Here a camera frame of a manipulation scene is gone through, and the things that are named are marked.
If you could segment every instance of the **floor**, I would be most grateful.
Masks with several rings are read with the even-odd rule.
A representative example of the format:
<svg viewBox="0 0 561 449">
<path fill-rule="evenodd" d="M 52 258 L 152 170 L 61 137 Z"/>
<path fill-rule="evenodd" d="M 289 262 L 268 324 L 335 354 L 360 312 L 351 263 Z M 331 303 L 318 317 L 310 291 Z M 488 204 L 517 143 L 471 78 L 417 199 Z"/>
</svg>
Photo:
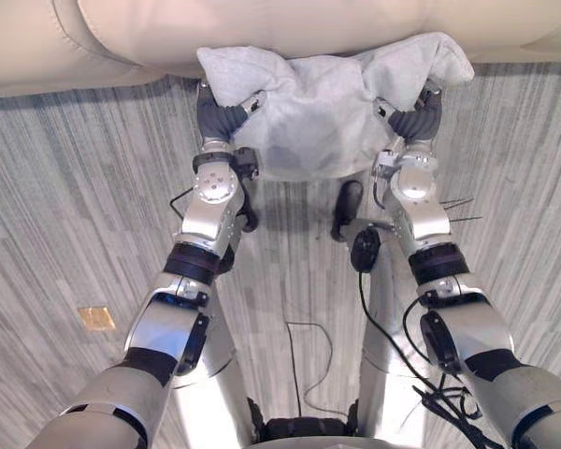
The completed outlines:
<svg viewBox="0 0 561 449">
<path fill-rule="evenodd" d="M 561 377 L 561 65 L 475 68 L 473 82 L 445 93 L 440 197 L 475 198 L 450 210 L 482 217 L 453 223 L 468 264 L 511 325 L 518 356 Z M 191 183 L 194 87 L 165 78 L 0 99 L 1 449 L 23 447 L 121 356 L 179 226 L 167 201 Z M 357 397 L 364 316 L 348 253 L 329 237 L 339 186 L 259 184 L 261 226 L 220 279 L 247 390 L 265 418 L 296 415 L 283 311 L 324 326 L 333 342 L 310 401 L 346 411 Z M 368 191 L 365 204 L 371 216 Z M 99 305 L 116 330 L 85 330 L 77 307 Z M 315 326 L 293 331 L 303 392 L 329 348 Z M 469 447 L 432 418 L 425 445 Z M 153 447 L 184 447 L 172 407 Z"/>
</svg>

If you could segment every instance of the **black cable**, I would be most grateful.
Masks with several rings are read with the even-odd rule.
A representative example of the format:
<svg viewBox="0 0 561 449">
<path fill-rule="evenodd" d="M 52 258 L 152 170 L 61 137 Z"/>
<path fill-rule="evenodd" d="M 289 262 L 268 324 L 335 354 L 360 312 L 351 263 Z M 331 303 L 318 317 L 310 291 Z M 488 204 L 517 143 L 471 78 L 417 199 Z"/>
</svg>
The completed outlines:
<svg viewBox="0 0 561 449">
<path fill-rule="evenodd" d="M 295 370 L 295 350 L 293 348 L 293 334 L 291 333 L 291 327 L 288 322 L 284 322 L 287 327 L 287 332 L 289 333 L 289 345 L 291 346 L 291 366 L 293 367 L 293 382 L 295 383 L 295 395 L 297 396 L 297 410 L 299 417 L 301 417 L 301 398 L 299 396 L 299 384 L 297 383 L 297 372 Z"/>
<path fill-rule="evenodd" d="M 474 200 L 474 198 L 472 197 L 472 198 L 467 198 L 467 199 L 450 201 L 451 203 L 454 203 L 454 204 L 451 204 L 450 206 L 447 206 L 444 209 L 449 210 L 449 209 L 453 209 L 453 208 L 458 208 L 459 206 L 463 206 L 464 204 L 471 203 L 473 200 Z"/>
<path fill-rule="evenodd" d="M 381 208 L 382 210 L 384 210 L 384 205 L 378 199 L 378 181 L 377 180 L 375 180 L 374 184 L 372 185 L 372 197 L 374 198 L 374 202 L 376 203 L 376 205 L 379 208 Z"/>
<path fill-rule="evenodd" d="M 402 321 L 402 325 L 403 325 L 403 331 L 405 332 L 405 337 L 408 339 L 408 342 L 410 343 L 411 347 L 415 350 L 416 353 L 418 353 L 418 355 L 421 358 L 423 358 L 426 362 L 430 363 L 430 359 L 426 356 L 426 354 L 424 354 L 422 351 L 420 351 L 420 348 L 418 348 L 418 346 L 413 342 L 413 339 L 411 338 L 411 335 L 410 335 L 410 331 L 408 330 L 408 315 L 410 314 L 410 312 L 414 308 L 414 306 L 418 303 L 418 301 L 419 301 L 419 299 L 416 298 L 405 309 L 405 313 L 403 313 L 403 319 L 401 321 Z"/>
<path fill-rule="evenodd" d="M 471 425 L 467 421 L 465 414 L 461 413 L 461 411 L 457 409 L 457 407 L 451 402 L 449 398 L 445 396 L 445 394 L 439 388 L 437 388 L 434 384 L 428 381 L 413 367 L 413 365 L 405 356 L 399 345 L 396 344 L 396 341 L 393 339 L 393 337 L 391 337 L 391 335 L 386 330 L 384 330 L 384 328 L 381 325 L 379 325 L 374 320 L 374 318 L 372 318 L 372 316 L 370 315 L 370 312 L 368 311 L 366 305 L 366 299 L 364 295 L 363 273 L 361 271 L 358 273 L 358 281 L 359 281 L 360 301 L 362 304 L 362 309 L 364 310 L 364 314 L 366 315 L 368 321 L 374 327 L 376 327 L 387 340 L 389 340 L 389 342 L 391 343 L 391 345 L 393 346 L 393 348 L 395 349 L 395 351 L 397 352 L 403 363 L 411 371 L 411 373 L 418 380 L 420 380 L 425 386 L 427 386 L 430 390 L 432 390 L 432 393 L 427 393 L 425 391 L 420 390 L 415 385 L 412 386 L 413 390 L 416 393 L 418 393 L 422 398 L 422 405 L 424 405 L 427 408 L 427 410 L 429 410 L 430 412 L 436 414 L 437 416 L 443 418 L 445 421 L 448 421 L 449 423 L 457 427 L 477 449 L 485 449 L 487 445 L 489 447 L 494 447 L 496 449 L 503 449 L 503 447 L 500 444 L 486 438 L 482 434 L 482 431 L 479 428 Z M 442 407 L 435 397 L 438 397 L 438 399 L 442 400 L 442 402 L 448 408 L 451 409 L 454 416 L 451 413 L 449 413 L 444 407 Z"/>
<path fill-rule="evenodd" d="M 185 217 L 183 216 L 182 213 L 179 212 L 179 210 L 177 208 L 175 208 L 175 202 L 179 201 L 181 198 L 183 198 L 184 196 L 186 196 L 187 194 L 189 194 L 194 188 L 192 187 L 191 189 L 187 189 L 186 191 L 184 191 L 182 194 L 175 196 L 174 198 L 172 198 L 170 201 L 168 201 L 168 206 L 170 206 L 170 208 L 175 211 L 175 213 L 179 216 L 179 218 L 181 218 L 181 220 L 184 220 Z"/>
<path fill-rule="evenodd" d="M 325 409 L 324 407 L 320 407 L 318 405 L 313 404 L 308 399 L 309 392 L 312 391 L 317 386 L 319 386 L 322 382 L 324 382 L 324 380 L 328 376 L 328 373 L 330 372 L 330 366 L 331 366 L 332 361 L 333 361 L 333 354 L 335 352 L 335 349 L 334 349 L 334 346 L 333 346 L 333 341 L 331 340 L 330 335 L 328 335 L 328 331 L 324 328 L 324 326 L 322 326 L 318 323 L 287 321 L 286 324 L 291 325 L 291 326 L 314 326 L 314 327 L 317 327 L 323 332 L 324 336 L 326 337 L 326 341 L 328 342 L 329 355 L 328 355 L 328 360 L 326 362 L 326 368 L 324 369 L 324 374 L 320 377 L 320 379 L 318 379 L 318 381 L 315 384 L 312 384 L 311 386 L 309 386 L 306 389 L 306 391 L 303 394 L 304 402 L 314 410 L 318 410 L 320 412 L 338 414 L 338 415 L 344 416 L 345 419 L 349 419 L 349 416 L 344 412 L 341 412 L 339 410 Z"/>
<path fill-rule="evenodd" d="M 481 220 L 484 217 L 466 217 L 466 218 L 455 218 L 455 219 L 449 219 L 449 221 L 451 223 L 454 222 L 468 222 L 470 220 Z"/>
</svg>

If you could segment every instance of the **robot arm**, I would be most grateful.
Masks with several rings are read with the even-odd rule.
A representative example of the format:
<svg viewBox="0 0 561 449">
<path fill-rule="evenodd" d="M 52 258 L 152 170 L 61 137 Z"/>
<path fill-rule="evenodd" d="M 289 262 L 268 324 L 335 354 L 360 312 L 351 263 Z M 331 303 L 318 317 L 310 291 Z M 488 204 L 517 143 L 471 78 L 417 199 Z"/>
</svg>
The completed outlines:
<svg viewBox="0 0 561 449">
<path fill-rule="evenodd" d="M 249 149 L 232 152 L 228 141 L 261 101 L 256 96 L 219 108 L 209 87 L 200 85 L 204 146 L 194 159 L 194 197 L 131 327 L 123 361 L 93 379 L 28 449 L 151 447 L 173 378 L 194 369 L 204 347 L 209 318 L 203 311 L 213 279 L 230 269 L 241 229 L 256 226 L 241 181 L 257 175 L 257 162 Z"/>
<path fill-rule="evenodd" d="M 425 97 L 432 113 L 378 105 L 400 138 L 379 155 L 374 172 L 388 181 L 383 203 L 427 308 L 421 328 L 428 356 L 459 376 L 507 444 L 561 449 L 561 380 L 515 357 L 511 333 L 469 272 L 437 200 L 430 139 L 440 119 L 439 92 Z"/>
</svg>

